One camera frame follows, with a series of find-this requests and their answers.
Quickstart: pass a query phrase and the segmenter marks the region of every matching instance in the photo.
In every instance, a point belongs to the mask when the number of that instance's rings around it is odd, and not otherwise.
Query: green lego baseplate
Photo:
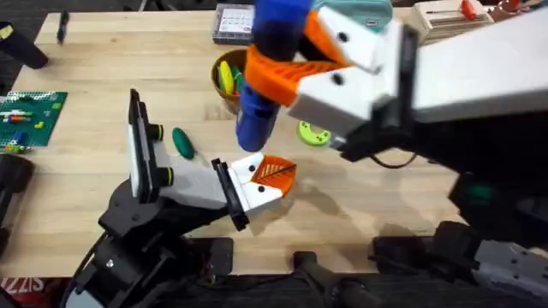
[[[9,92],[0,104],[0,112],[21,110],[32,112],[30,121],[7,123],[5,116],[0,116],[0,146],[3,147],[13,139],[15,133],[26,133],[23,145],[46,146],[51,133],[61,114],[67,98],[66,92]]]

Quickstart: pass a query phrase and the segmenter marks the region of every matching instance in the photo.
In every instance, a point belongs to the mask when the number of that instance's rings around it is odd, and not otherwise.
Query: teal object
[[[173,131],[171,132],[171,137],[173,137],[173,143],[175,144],[175,148],[182,157],[185,157],[186,159],[194,158],[194,153],[196,151],[194,150],[190,139],[185,134],[185,132],[182,131],[182,129],[178,127],[173,128]]]
[[[313,9],[327,5],[361,25],[380,32],[392,19],[390,0],[316,0]]]

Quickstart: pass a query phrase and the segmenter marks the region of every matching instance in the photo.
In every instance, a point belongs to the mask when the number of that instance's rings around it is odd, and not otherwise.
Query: yellow object
[[[219,65],[219,82],[222,83],[221,89],[227,94],[234,92],[234,79],[232,78],[232,72],[230,72],[230,66],[226,61],[222,61]]]
[[[13,32],[14,28],[12,26],[3,27],[0,29],[0,39],[7,39]]]

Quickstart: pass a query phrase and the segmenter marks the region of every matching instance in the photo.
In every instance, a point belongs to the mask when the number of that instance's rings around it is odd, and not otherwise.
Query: black mount
[[[34,165],[23,157],[0,155],[0,256],[5,250],[10,226],[19,211],[19,204],[12,203],[13,195],[22,193],[33,177]]]
[[[227,214],[226,208],[204,210],[166,198],[140,204],[124,181],[99,219],[107,235],[75,277],[76,292],[86,290],[106,308],[128,307],[160,282],[227,275],[232,270],[232,239],[182,237]]]
[[[323,294],[328,307],[333,308],[387,308],[387,302],[373,296],[357,278],[339,275],[318,264],[314,252],[294,252],[293,268],[306,275]]]

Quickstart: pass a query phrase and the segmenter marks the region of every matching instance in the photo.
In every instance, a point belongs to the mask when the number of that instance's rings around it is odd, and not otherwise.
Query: red object
[[[462,0],[461,11],[466,19],[473,21],[476,19],[476,10],[474,6],[468,0]]]
[[[60,278],[3,278],[0,287],[22,305],[53,308],[52,299],[62,281]]]

